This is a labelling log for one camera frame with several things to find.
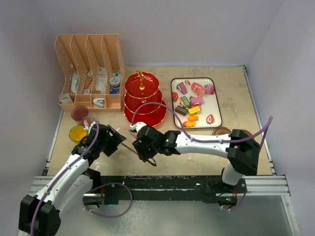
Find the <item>pink heart cake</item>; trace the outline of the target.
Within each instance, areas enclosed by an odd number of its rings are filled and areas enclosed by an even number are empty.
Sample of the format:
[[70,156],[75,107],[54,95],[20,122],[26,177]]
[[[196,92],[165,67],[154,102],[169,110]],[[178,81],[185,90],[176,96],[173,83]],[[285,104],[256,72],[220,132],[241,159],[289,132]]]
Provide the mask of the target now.
[[196,82],[193,82],[191,85],[191,90],[195,92],[198,96],[203,96],[205,94],[205,88]]

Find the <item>metal serving tongs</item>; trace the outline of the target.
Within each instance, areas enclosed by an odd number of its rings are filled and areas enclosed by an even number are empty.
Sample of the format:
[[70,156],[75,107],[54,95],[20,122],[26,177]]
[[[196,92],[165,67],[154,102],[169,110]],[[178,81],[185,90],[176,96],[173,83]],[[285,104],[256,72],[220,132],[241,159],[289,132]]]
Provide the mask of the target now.
[[123,129],[120,134],[122,134],[126,139],[121,143],[123,147],[125,147],[127,150],[131,151],[135,155],[138,155],[135,147],[133,146],[133,142],[136,141],[136,135],[135,133],[131,132],[130,130]]

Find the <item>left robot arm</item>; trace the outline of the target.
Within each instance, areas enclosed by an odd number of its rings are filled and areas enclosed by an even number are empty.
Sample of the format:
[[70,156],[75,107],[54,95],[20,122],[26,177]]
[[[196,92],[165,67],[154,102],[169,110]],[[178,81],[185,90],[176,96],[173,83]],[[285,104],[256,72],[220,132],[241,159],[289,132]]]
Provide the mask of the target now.
[[101,153],[110,156],[126,138],[112,126],[93,122],[59,172],[35,195],[20,203],[19,230],[32,236],[54,236],[62,213],[75,197],[101,188],[100,172],[90,168]]

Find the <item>red three-tier cake stand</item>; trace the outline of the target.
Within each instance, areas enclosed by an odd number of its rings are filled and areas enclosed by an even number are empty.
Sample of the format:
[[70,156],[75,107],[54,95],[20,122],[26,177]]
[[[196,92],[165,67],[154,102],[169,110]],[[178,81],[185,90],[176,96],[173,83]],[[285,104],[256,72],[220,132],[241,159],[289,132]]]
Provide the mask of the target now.
[[144,122],[149,126],[160,124],[166,115],[159,80],[149,72],[137,70],[125,83],[124,115],[128,122]]

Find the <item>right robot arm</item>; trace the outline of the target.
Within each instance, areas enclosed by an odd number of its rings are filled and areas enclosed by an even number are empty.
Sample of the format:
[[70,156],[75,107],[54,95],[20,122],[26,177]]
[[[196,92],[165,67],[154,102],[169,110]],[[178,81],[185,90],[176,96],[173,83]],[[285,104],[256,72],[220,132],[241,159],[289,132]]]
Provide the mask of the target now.
[[244,176],[255,176],[258,169],[260,144],[239,129],[224,135],[190,135],[170,130],[161,133],[143,122],[130,126],[136,134],[132,143],[139,159],[148,162],[156,154],[165,156],[187,153],[209,154],[229,161],[219,180],[223,192],[231,192]]

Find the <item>white strawberry enamel tray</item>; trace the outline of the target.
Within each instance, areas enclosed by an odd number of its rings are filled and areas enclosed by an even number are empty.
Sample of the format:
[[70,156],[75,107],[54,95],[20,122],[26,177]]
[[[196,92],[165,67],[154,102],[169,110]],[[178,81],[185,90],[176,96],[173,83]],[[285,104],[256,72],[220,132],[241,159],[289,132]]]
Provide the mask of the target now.
[[214,81],[209,77],[174,78],[171,81],[174,124],[180,128],[217,128],[222,125]]

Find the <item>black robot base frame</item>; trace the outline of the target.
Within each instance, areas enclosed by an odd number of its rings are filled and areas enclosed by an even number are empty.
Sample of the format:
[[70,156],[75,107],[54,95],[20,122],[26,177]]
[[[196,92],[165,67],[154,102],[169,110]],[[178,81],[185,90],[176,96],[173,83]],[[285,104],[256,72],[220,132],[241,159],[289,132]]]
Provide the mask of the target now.
[[238,195],[246,194],[242,178],[235,186],[222,182],[220,176],[102,176],[87,169],[92,183],[90,193],[101,197],[105,205],[119,201],[199,201],[220,206],[235,206]]

